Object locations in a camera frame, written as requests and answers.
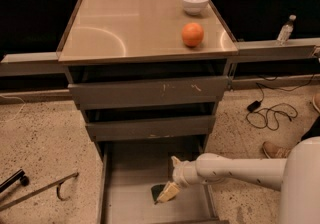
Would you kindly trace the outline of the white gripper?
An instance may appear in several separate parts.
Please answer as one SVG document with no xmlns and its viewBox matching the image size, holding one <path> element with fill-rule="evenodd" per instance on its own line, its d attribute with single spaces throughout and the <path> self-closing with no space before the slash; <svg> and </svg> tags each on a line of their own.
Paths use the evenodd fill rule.
<svg viewBox="0 0 320 224">
<path fill-rule="evenodd" d="M 172 178 L 174 182 L 168 181 L 159 195 L 156 203 L 165 203 L 173 199 L 181 188 L 187 188 L 191 185 L 200 183 L 200 176 L 196 170 L 194 161 L 181 162 L 176 156 L 171 156 L 172 165 L 174 167 Z"/>
</svg>

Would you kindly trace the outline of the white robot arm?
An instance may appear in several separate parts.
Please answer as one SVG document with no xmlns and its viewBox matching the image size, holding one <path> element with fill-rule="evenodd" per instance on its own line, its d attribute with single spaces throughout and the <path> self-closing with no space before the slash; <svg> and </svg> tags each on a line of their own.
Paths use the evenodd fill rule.
<svg viewBox="0 0 320 224">
<path fill-rule="evenodd" d="M 204 153 L 194 161 L 172 158 L 173 180 L 158 193 L 161 203 L 194 184 L 232 178 L 280 192 L 278 224 L 320 224 L 320 138 L 297 144 L 285 159 L 230 159 Z"/>
</svg>

